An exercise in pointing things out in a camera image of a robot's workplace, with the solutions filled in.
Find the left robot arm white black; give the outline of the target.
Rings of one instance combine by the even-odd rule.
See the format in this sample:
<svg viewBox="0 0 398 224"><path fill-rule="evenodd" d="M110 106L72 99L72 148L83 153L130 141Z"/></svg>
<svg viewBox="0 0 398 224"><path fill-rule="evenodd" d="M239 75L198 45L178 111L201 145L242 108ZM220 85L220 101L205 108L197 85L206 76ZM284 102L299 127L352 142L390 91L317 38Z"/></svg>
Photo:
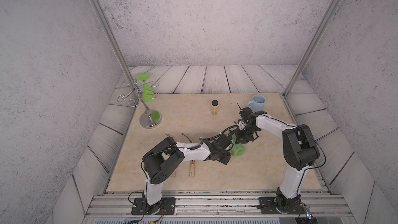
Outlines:
<svg viewBox="0 0 398 224"><path fill-rule="evenodd" d="M181 163L186 161L217 161L224 165L231 158L232 138L223 133L198 143L177 142L167 137L142 159L142 169L146 175L144 197L149 206L162 200L163 183L174 173Z"/></svg>

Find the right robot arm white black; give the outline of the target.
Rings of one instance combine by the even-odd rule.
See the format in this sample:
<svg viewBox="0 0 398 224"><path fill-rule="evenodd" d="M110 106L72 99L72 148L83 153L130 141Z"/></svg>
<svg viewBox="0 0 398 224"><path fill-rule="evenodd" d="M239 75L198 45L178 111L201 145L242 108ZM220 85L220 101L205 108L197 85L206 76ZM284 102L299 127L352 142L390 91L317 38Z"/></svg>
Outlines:
<svg viewBox="0 0 398 224"><path fill-rule="evenodd" d="M287 169L282 184L277 188L275 206L281 214L302 206L301 184L307 171L314 168L320 157L318 146L309 126L288 124L264 111L253 112L246 107L239 112L236 141L246 144L258 138L257 132L266 130L283 142L283 156Z"/></svg>

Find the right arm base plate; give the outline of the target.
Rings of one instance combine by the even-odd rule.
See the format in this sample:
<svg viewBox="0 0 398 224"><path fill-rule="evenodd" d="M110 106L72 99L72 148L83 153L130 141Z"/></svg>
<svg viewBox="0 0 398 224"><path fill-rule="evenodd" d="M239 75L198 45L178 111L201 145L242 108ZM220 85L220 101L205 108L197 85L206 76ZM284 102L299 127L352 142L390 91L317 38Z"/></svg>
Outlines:
<svg viewBox="0 0 398 224"><path fill-rule="evenodd" d="M257 209L261 214L305 215L306 208L298 198L260 197Z"/></svg>

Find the green microfiber rag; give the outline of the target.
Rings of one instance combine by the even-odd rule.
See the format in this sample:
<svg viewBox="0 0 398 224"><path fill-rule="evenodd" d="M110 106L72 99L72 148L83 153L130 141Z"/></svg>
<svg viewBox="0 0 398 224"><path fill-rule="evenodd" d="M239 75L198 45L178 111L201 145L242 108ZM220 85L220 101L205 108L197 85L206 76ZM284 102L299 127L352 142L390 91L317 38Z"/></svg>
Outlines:
<svg viewBox="0 0 398 224"><path fill-rule="evenodd" d="M246 150L243 147L243 144L238 144L237 143L237 138L236 138L235 134L232 135L232 143L233 143L233 147L231 149L232 155L235 156L235 157L242 156L245 153Z"/></svg>

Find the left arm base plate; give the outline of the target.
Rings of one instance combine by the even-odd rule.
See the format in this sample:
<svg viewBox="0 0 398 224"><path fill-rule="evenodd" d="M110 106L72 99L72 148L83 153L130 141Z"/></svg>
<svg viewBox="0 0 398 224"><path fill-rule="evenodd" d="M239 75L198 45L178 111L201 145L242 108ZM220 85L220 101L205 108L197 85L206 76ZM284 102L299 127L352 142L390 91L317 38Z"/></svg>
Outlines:
<svg viewBox="0 0 398 224"><path fill-rule="evenodd" d="M176 207L176 198L162 198L154 205L149 205L144 197L135 198L131 214L138 215L174 215Z"/></svg>

